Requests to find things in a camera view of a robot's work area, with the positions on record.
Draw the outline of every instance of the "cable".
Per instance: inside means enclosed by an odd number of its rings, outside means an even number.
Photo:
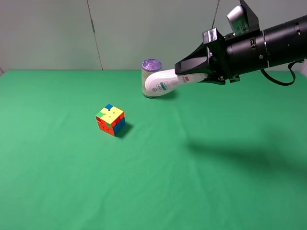
[[[217,1],[215,15],[214,15],[214,19],[213,19],[213,23],[212,23],[211,29],[213,29],[213,27],[214,27],[215,17],[216,17],[216,14],[217,14],[217,9],[219,8],[219,4],[220,4],[220,0]]]
[[[293,77],[293,81],[292,81],[292,82],[284,83],[284,82],[278,81],[278,80],[272,78],[264,69],[261,69],[261,73],[262,73],[268,80],[274,82],[275,84],[282,85],[282,86],[292,85],[292,84],[295,82],[295,73],[294,73],[293,70],[292,70],[292,66],[293,66],[295,63],[302,63],[302,62],[304,62],[304,60],[302,60],[302,61],[291,62],[291,63],[288,65],[288,69],[290,70],[291,75],[292,75],[292,77]]]

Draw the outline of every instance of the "rubik's cube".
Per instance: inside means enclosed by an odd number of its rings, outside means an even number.
[[[96,115],[100,130],[115,136],[125,125],[124,112],[110,104]]]

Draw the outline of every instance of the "green cloth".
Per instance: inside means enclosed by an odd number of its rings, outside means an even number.
[[[0,230],[305,230],[306,101],[300,73],[148,99],[140,71],[7,71]]]

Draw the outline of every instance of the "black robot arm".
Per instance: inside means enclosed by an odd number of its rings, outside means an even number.
[[[261,31],[258,17],[244,0],[240,3],[227,15],[233,33],[222,36],[216,28],[203,32],[201,45],[175,64],[175,73],[207,73],[202,82],[224,85],[226,80],[239,81],[240,74],[261,70],[274,83],[291,85],[291,67],[307,58],[307,16]],[[292,82],[277,81],[264,70],[285,63],[290,63]]]

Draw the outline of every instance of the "purple lid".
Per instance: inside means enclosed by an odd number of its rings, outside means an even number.
[[[156,59],[147,59],[142,63],[142,69],[147,72],[157,72],[162,68],[160,61]]]

